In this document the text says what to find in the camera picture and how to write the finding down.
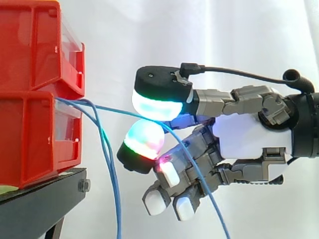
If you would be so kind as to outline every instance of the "screw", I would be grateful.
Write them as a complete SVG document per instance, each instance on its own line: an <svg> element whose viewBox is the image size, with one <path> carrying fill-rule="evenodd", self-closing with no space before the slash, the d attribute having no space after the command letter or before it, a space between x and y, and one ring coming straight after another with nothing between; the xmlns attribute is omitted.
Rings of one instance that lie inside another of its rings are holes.
<svg viewBox="0 0 319 239"><path fill-rule="evenodd" d="M91 189L91 180L90 179L81 179L79 182L79 192L87 193Z"/></svg>

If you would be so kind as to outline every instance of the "white backdrop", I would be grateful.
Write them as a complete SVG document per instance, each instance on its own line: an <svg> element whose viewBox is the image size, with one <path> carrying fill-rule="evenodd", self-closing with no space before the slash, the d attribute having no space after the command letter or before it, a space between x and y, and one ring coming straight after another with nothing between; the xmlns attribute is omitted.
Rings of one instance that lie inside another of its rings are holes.
<svg viewBox="0 0 319 239"><path fill-rule="evenodd" d="M302 0L61 0L63 12L86 44L86 97L97 104L133 111L136 70L181 62L234 68L280 78L298 69L319 87L318 10ZM207 73L195 88L231 90L248 84L240 77ZM283 95L294 93L275 86ZM136 119L101 113L116 153ZM179 132L186 136L189 130ZM113 191L98 133L84 120L83 164L91 191L67 217L62 239L114 239ZM165 149L175 145L167 137ZM123 239L222 239L208 199L196 216L177 221L172 208L149 217L141 197L155 176L126 171L117 162L123 207ZM316 159L299 159L283 186L231 185L214 193L233 239L319 238Z"/></svg>

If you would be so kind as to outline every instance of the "cable connector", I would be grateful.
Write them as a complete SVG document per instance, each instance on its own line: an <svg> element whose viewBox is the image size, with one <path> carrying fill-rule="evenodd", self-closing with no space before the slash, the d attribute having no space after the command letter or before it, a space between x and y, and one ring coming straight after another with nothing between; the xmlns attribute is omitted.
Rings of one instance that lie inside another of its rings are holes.
<svg viewBox="0 0 319 239"><path fill-rule="evenodd" d="M179 69L180 75L185 78L188 78L190 75L197 75L204 72L205 66L196 63L182 63Z"/></svg>

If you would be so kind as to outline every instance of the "white fingertip pad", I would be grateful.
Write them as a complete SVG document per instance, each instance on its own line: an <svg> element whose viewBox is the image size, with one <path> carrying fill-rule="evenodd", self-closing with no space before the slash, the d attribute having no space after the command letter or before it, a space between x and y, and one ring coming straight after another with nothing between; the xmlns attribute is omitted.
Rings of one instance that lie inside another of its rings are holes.
<svg viewBox="0 0 319 239"><path fill-rule="evenodd" d="M180 221L187 221L195 215L194 208L190 199L187 197L182 197L177 200L176 212Z"/></svg>
<svg viewBox="0 0 319 239"><path fill-rule="evenodd" d="M151 216L161 214L166 209L166 204L158 190L150 191L144 200L147 211Z"/></svg>
<svg viewBox="0 0 319 239"><path fill-rule="evenodd" d="M180 183L179 175L171 162L161 163L159 167L171 188Z"/></svg>

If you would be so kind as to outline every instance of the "red plastic drawer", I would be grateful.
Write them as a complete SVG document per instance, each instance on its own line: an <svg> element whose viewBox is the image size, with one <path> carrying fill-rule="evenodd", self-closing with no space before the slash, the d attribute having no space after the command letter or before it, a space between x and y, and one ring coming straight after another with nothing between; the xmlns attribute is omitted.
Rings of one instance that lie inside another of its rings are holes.
<svg viewBox="0 0 319 239"><path fill-rule="evenodd" d="M84 96L84 45L57 1L0 0L0 91Z"/></svg>
<svg viewBox="0 0 319 239"><path fill-rule="evenodd" d="M82 114L51 93L0 93L0 115L0 185L23 188L80 164Z"/></svg>

